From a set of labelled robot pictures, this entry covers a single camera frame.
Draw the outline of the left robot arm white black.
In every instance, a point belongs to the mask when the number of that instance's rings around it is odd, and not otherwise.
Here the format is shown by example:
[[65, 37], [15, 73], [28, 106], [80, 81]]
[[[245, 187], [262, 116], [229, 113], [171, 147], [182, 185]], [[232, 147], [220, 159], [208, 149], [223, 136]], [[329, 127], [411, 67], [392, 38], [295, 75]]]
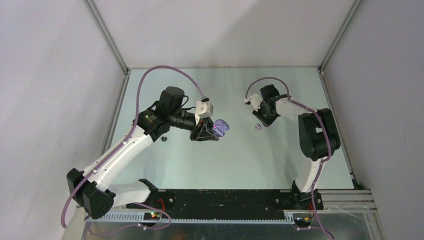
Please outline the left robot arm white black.
[[113, 185], [117, 174], [141, 151], [152, 145], [170, 128], [190, 132], [191, 141], [218, 141], [229, 126], [222, 119], [212, 121], [213, 105], [208, 99], [198, 101], [195, 112], [183, 108], [185, 92], [169, 86], [149, 108], [138, 113], [128, 133], [98, 160], [79, 171], [75, 168], [66, 176], [70, 193], [77, 204], [94, 220], [106, 215], [112, 208], [141, 203], [153, 208], [158, 194], [147, 180]]

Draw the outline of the purple earbud charging case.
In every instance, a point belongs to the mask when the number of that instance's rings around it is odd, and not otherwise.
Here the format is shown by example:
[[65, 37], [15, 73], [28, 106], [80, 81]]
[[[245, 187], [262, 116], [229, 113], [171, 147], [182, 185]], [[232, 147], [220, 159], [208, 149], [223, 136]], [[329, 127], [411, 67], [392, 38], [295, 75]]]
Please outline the purple earbud charging case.
[[[214, 126], [218, 125], [220, 127], [220, 130], [215, 129]], [[217, 119], [214, 123], [213, 123], [213, 132], [216, 136], [220, 137], [224, 137], [226, 134], [226, 131], [228, 131], [230, 129], [230, 126], [228, 125], [228, 123], [223, 120], [223, 119]]]

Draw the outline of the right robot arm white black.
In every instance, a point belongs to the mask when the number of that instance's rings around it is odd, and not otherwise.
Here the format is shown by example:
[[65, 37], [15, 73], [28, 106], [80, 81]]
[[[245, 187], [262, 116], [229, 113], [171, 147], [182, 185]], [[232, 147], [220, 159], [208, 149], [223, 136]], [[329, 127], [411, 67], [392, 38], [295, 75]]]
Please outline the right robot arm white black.
[[295, 208], [304, 209], [316, 196], [324, 165], [341, 146], [332, 111], [310, 108], [288, 94], [280, 94], [272, 84], [262, 87], [260, 94], [245, 97], [244, 102], [252, 106], [252, 114], [265, 127], [279, 117], [297, 124], [299, 146], [307, 161], [292, 183], [290, 201]]

